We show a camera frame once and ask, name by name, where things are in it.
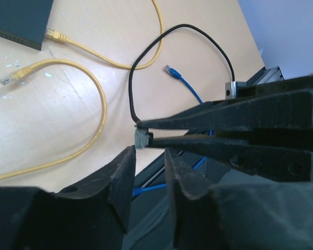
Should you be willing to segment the small black network switch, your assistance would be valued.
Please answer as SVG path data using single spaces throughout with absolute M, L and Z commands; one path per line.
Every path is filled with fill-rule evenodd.
M 0 0 L 0 37 L 42 48 L 53 0 Z

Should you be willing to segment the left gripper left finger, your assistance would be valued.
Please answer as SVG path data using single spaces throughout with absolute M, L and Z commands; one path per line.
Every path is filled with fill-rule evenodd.
M 0 187 L 0 249 L 121 249 L 135 169 L 136 150 L 129 146 L 57 193 Z

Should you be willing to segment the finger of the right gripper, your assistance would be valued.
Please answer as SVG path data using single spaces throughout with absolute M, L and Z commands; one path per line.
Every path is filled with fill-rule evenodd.
M 313 182 L 313 130 L 253 130 L 152 139 L 150 148 L 207 156 L 277 182 Z
M 205 102 L 171 117 L 139 121 L 137 127 L 161 130 L 312 130 L 313 89 Z

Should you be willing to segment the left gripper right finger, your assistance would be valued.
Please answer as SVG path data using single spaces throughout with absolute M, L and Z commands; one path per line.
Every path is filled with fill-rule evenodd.
M 164 157 L 175 249 L 313 249 L 313 183 L 212 184 Z

